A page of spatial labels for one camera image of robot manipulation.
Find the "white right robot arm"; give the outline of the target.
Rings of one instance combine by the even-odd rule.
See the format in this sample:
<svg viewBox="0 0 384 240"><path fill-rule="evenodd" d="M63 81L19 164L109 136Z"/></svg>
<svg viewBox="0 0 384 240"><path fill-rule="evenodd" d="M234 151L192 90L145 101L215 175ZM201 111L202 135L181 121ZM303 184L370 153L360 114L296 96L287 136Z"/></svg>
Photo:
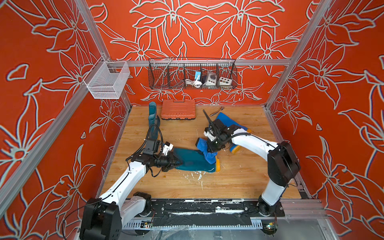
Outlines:
<svg viewBox="0 0 384 240"><path fill-rule="evenodd" d="M218 152L232 143L267 161L269 182L258 199L259 213L265 217L274 213L290 181L301 169L292 146L286 141L276 143L262 139L237 125L227 127L218 119L208 121L209 126L204 131L208 152Z"/></svg>

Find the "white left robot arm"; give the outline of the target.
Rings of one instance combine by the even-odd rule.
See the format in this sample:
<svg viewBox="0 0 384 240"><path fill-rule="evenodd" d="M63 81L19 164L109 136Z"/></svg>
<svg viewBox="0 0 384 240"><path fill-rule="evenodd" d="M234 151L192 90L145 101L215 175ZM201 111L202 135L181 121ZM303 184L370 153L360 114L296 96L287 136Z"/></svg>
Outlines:
<svg viewBox="0 0 384 240"><path fill-rule="evenodd" d="M126 198L135 185L152 167L167 172L183 164L173 152L161 154L134 154L130 158L126 171L120 178L98 199L87 201L81 223L81 240L117 240L123 225L131 221L136 215L151 211L151 196L136 193L127 203Z"/></svg>

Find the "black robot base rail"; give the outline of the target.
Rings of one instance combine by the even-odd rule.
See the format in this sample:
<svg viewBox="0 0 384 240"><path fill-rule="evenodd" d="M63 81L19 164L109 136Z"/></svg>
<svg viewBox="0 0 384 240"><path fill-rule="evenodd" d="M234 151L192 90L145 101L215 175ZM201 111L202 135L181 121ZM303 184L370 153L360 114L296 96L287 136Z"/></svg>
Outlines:
<svg viewBox="0 0 384 240"><path fill-rule="evenodd" d="M152 211L137 215L123 230L261 230L269 220L284 218L282 204L268 217L259 212L257 200L246 199L152 199Z"/></svg>

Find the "teal rubber boot orange sole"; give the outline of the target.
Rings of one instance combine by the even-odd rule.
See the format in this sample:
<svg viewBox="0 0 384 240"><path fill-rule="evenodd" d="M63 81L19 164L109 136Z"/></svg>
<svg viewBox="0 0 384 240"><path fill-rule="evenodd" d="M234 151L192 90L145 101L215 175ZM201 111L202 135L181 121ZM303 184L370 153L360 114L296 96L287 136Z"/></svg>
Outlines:
<svg viewBox="0 0 384 240"><path fill-rule="evenodd" d="M158 117L157 114L157 104L155 102L150 102L149 103L149 127L150 127L150 133L149 137L150 139L157 139L158 138L158 128L156 126L160 126L160 118Z"/></svg>

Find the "blue rubber boot orange sole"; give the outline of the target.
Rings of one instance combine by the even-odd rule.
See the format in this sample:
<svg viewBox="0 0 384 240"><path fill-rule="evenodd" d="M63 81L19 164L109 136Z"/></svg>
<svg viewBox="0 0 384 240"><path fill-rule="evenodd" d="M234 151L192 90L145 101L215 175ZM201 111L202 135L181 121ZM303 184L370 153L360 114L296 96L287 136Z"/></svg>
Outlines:
<svg viewBox="0 0 384 240"><path fill-rule="evenodd" d="M232 125L236 125L242 129L244 129L245 131L247 132L251 132L251 130L245 126L242 126L240 124L238 124L236 121L232 120L230 117L228 117L227 115L223 114L223 113L219 113L219 115L217 116L216 118L217 120L220 120L226 127L230 127ZM232 154L235 154L237 153L242 147L239 146L239 145L235 145L233 143L230 144L230 152Z"/></svg>

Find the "blue microfiber cloth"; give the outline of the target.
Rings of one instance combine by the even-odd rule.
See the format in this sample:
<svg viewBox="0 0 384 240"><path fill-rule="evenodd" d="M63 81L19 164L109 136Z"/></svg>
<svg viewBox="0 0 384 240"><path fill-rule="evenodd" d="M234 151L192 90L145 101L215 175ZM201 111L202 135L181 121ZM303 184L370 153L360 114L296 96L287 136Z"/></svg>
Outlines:
<svg viewBox="0 0 384 240"><path fill-rule="evenodd" d="M197 149L203 153L205 160L209 164L215 164L217 162L217 155L218 153L211 153L208 152L208 143L206 140L202 138L198 138L197 143L196 143Z"/></svg>

